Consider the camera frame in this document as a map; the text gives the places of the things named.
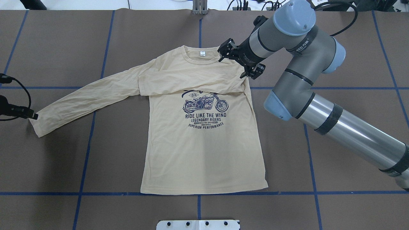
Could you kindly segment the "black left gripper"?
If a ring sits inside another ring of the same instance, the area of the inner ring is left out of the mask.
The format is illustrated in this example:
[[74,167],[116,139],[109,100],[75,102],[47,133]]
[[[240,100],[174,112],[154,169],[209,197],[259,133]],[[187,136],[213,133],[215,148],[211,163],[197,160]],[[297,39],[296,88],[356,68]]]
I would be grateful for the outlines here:
[[35,119],[34,110],[24,106],[11,106],[9,115],[23,119]]

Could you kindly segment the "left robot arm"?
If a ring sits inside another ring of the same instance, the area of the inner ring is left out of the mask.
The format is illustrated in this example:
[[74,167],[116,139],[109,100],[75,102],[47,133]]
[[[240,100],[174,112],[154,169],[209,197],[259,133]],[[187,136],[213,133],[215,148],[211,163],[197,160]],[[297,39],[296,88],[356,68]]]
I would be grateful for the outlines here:
[[9,84],[9,83],[12,83],[12,81],[16,81],[25,90],[29,98],[29,105],[28,107],[16,106],[16,105],[10,104],[8,100],[6,99],[6,97],[0,96],[0,115],[12,117],[10,119],[1,119],[1,121],[10,121],[10,120],[14,120],[17,118],[37,120],[38,114],[35,113],[34,110],[30,108],[32,104],[32,99],[26,87],[23,86],[22,83],[19,80],[15,79],[14,77],[10,77],[3,73],[0,74],[1,84]]

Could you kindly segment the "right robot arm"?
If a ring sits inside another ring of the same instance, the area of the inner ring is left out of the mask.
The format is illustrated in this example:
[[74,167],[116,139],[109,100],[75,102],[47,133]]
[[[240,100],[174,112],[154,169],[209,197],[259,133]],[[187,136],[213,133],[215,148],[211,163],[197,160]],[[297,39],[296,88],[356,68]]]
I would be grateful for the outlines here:
[[317,26],[315,9],[306,0],[289,0],[270,18],[258,16],[241,44],[228,38],[218,52],[244,68],[241,78],[254,80],[266,68],[262,62],[283,49],[291,60],[270,90],[265,109],[282,120],[297,119],[352,150],[408,191],[408,144],[314,92],[322,75],[343,64],[346,50]]

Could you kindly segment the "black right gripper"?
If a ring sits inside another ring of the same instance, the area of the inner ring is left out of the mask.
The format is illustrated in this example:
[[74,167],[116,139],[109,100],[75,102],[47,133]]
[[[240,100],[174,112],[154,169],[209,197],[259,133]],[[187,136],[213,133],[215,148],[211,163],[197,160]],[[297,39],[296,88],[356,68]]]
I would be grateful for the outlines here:
[[255,80],[263,74],[266,68],[264,64],[260,64],[260,62],[266,58],[259,57],[252,51],[249,40],[245,40],[241,44],[235,45],[234,40],[229,38],[220,45],[218,53],[220,54],[219,62],[225,58],[236,61],[238,55],[238,62],[244,66],[244,72],[241,74],[240,79],[250,77]]

